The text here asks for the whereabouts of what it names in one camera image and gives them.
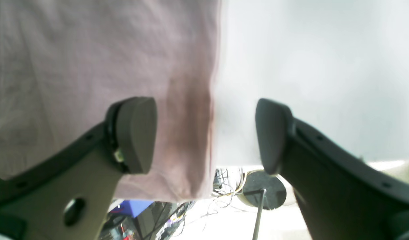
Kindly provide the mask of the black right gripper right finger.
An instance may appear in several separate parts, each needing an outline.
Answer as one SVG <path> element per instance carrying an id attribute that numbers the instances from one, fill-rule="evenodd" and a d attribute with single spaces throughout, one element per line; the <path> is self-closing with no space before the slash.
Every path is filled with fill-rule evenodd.
<path id="1" fill-rule="evenodd" d="M 409 184 L 373 169 L 290 108 L 259 99 L 255 113 L 264 170 L 281 175 L 314 240 L 409 240 Z"/>

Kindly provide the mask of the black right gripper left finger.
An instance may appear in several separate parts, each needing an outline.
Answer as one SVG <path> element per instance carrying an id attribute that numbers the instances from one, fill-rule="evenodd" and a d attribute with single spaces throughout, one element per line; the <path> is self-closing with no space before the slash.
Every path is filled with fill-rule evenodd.
<path id="1" fill-rule="evenodd" d="M 157 104 L 133 97 L 43 163 L 0 180 L 0 240 L 95 240 L 122 176 L 147 174 Z"/>

